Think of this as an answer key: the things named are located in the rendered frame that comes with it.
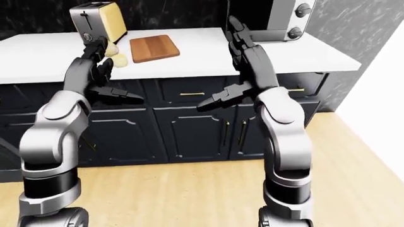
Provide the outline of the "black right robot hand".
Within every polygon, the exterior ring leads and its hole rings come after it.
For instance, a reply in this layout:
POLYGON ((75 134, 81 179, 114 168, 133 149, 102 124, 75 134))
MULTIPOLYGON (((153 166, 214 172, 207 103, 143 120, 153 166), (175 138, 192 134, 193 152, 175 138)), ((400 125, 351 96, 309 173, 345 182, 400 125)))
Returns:
POLYGON ((229 51, 234 68, 240 72, 240 83, 226 86, 221 92, 199 103, 196 107, 199 112, 238 105, 247 97, 254 100, 256 105, 269 106, 270 98, 264 93, 279 86, 270 58, 262 46, 253 42, 246 24, 229 16, 228 29, 229 51))

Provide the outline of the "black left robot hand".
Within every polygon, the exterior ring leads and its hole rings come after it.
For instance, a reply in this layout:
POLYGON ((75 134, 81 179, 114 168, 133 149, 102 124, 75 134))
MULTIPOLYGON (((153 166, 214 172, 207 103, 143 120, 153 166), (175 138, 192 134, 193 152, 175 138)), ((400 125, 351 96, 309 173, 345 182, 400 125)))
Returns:
POLYGON ((108 40, 100 37, 85 44, 83 55, 76 58, 64 76, 64 90, 83 95, 90 105, 142 105, 144 98, 136 94, 108 87, 114 62, 111 58, 98 65, 105 57, 108 40))

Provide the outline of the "yellow cheese piece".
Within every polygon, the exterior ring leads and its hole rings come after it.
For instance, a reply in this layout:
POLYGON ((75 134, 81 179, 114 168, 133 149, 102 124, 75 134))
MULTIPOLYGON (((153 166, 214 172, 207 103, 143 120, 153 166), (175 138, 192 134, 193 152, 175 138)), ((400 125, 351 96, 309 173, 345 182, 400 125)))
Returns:
POLYGON ((126 67, 128 65, 128 59, 124 54, 116 54, 111 57, 114 63, 114 67, 126 67))

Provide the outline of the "wooden cutting board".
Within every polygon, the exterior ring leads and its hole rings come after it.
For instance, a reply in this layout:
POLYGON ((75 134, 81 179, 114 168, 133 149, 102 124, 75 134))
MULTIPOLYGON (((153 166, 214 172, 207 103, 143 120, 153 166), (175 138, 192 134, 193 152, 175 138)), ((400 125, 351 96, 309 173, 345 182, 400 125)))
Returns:
POLYGON ((179 49, 168 35, 131 39, 129 44, 135 64, 180 56, 179 49))

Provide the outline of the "silver toaster oven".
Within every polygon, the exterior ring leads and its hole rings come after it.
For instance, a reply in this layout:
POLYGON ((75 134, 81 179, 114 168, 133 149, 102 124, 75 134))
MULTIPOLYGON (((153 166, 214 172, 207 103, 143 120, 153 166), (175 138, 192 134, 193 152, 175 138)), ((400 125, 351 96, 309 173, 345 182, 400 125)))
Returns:
POLYGON ((245 24, 255 42, 295 41, 287 33, 299 27, 304 34, 312 13, 298 18, 295 10, 302 3, 313 10, 316 0, 228 0, 227 14, 245 24))

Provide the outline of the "black oven knob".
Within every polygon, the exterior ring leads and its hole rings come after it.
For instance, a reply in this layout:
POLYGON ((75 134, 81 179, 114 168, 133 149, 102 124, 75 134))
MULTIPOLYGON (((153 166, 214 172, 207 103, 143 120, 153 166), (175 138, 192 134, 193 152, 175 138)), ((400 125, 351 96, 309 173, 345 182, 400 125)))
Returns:
POLYGON ((298 5, 298 7, 295 10, 295 15, 298 18, 303 18, 306 15, 309 15, 312 11, 311 6, 308 3, 302 3, 300 5, 298 5))
POLYGON ((302 34, 303 31, 299 27, 294 27, 287 33, 287 37, 291 40, 296 40, 299 39, 302 34))

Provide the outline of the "silver and yellow toaster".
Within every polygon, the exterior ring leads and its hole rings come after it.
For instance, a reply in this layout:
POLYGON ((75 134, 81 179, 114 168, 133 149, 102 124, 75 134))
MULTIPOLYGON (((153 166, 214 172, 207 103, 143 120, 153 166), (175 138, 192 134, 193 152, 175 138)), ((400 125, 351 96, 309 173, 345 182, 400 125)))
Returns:
POLYGON ((115 2, 89 2, 69 10, 84 44, 105 37, 116 44, 127 34, 121 10, 115 2))

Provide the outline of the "dark kitchen cabinet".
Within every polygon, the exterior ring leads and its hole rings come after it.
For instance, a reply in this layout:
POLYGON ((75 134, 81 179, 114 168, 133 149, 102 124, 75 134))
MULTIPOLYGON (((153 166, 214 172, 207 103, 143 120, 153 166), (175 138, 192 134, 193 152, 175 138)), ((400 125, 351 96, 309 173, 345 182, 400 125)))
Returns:
MULTIPOLYGON (((145 99, 142 105, 96 103, 90 126, 80 137, 81 167, 125 166, 180 162, 260 159, 264 137, 258 127, 253 102, 200 113, 199 102, 224 87, 237 83, 237 76, 169 79, 131 79, 110 84, 145 99), (204 96, 180 93, 204 92, 204 96), (247 122, 239 145, 242 121, 247 122), (226 146, 223 135, 230 122, 226 146), (92 151, 84 139, 96 144, 92 151)), ((62 89, 62 83, 0 85, 0 183, 21 180, 16 149, 23 133, 32 126, 36 111, 62 89)))

